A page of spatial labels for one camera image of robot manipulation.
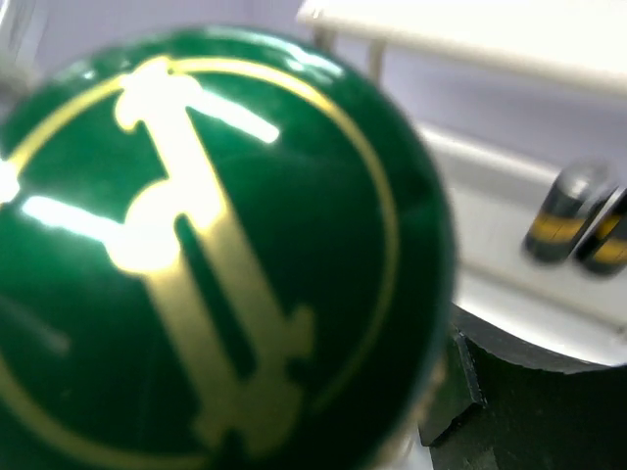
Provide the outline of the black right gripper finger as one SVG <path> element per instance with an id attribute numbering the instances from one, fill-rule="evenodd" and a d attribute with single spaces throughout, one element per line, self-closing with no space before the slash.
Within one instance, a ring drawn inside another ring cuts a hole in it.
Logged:
<path id="1" fill-rule="evenodd" d="M 525 342 L 455 306 L 419 427 L 436 469 L 623 469 L 626 368 Z"/>

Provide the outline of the dark can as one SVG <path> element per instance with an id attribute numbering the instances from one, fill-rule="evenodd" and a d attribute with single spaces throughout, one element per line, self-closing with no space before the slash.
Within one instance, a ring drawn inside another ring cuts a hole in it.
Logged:
<path id="1" fill-rule="evenodd" d="M 540 263 L 565 261 L 617 187 L 607 163 L 577 162 L 565 167 L 524 237 L 525 252 Z"/>
<path id="2" fill-rule="evenodd" d="M 601 205 L 591 228 L 575 251 L 588 275 L 612 278 L 626 267 L 626 187 L 618 187 Z"/>

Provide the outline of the green glass bottle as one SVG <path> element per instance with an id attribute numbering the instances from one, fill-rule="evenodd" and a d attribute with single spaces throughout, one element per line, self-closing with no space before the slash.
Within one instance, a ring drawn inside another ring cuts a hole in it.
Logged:
<path id="1" fill-rule="evenodd" d="M 456 270 L 405 114 L 313 46 L 136 37 L 1 121 L 5 469 L 378 469 Z"/>

